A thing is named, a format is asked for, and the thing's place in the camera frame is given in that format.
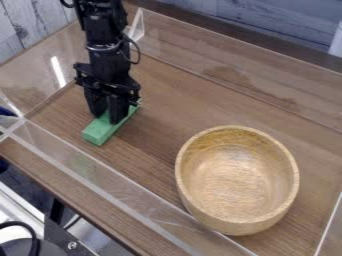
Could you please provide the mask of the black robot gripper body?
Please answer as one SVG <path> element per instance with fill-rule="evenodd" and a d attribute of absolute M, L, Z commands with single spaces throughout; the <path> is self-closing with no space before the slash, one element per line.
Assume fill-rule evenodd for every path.
<path fill-rule="evenodd" d="M 129 106 L 136 106 L 140 99 L 140 84 L 129 75 L 130 66 L 138 60 L 130 59 L 128 44 L 106 44 L 85 46 L 89 62 L 76 62 L 74 82 L 82 89 L 100 91 L 108 98 L 110 95 L 121 95 L 126 98 Z"/>

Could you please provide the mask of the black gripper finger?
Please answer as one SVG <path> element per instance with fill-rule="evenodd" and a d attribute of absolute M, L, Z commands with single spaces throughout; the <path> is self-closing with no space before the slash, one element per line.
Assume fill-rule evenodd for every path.
<path fill-rule="evenodd" d="M 93 89 L 84 89 L 84 96 L 92 115 L 98 118 L 106 110 L 106 96 Z"/>
<path fill-rule="evenodd" d="M 110 95 L 108 98 L 109 122 L 117 124 L 128 115 L 129 104 L 121 95 Z"/>

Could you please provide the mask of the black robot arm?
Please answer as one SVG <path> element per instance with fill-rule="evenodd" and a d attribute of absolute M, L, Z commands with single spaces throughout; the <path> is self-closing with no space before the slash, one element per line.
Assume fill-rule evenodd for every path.
<path fill-rule="evenodd" d="M 121 0 L 58 0 L 65 8 L 74 9 L 80 28 L 85 34 L 88 63 L 76 62 L 74 83 L 84 88 L 92 115 L 108 113 L 110 124 L 126 116 L 129 107 L 137 106 L 140 84 L 129 75 L 129 47 L 136 42 L 126 36 L 126 12 Z"/>

